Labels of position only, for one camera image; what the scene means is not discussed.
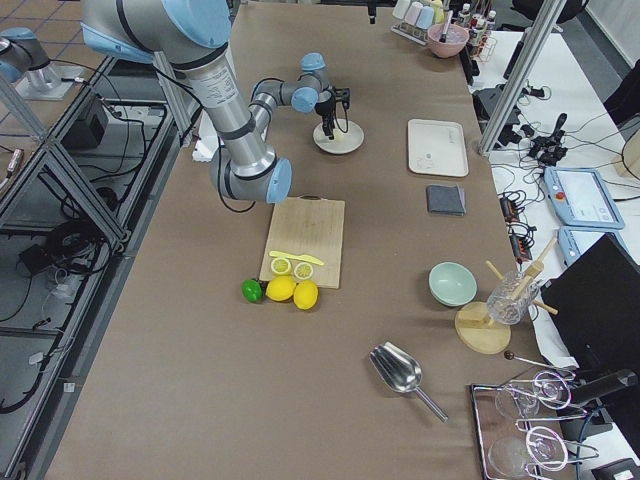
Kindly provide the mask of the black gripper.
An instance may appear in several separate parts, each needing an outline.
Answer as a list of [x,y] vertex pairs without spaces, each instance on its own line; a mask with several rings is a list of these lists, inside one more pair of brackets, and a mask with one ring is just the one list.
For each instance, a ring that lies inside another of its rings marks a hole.
[[[370,24],[376,23],[376,16],[377,1],[368,0],[368,17]],[[351,103],[351,92],[349,88],[330,87],[323,90],[319,94],[319,99],[315,105],[315,112],[322,118],[323,133],[329,140],[335,138],[335,123],[333,118],[336,115],[336,105],[338,103],[342,105],[344,112],[348,111]]]

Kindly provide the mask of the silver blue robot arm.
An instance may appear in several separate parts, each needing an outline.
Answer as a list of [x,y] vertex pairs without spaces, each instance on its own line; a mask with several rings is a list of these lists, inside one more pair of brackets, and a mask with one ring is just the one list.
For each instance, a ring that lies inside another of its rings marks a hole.
[[186,76],[223,142],[211,178],[231,199],[274,204],[287,198],[291,164],[262,137],[277,107],[316,112],[331,137],[336,104],[350,102],[349,90],[330,81],[319,53],[302,58],[296,81],[262,81],[245,101],[225,56],[231,21],[224,1],[86,1],[81,26],[85,43],[100,53],[150,64],[161,52]]

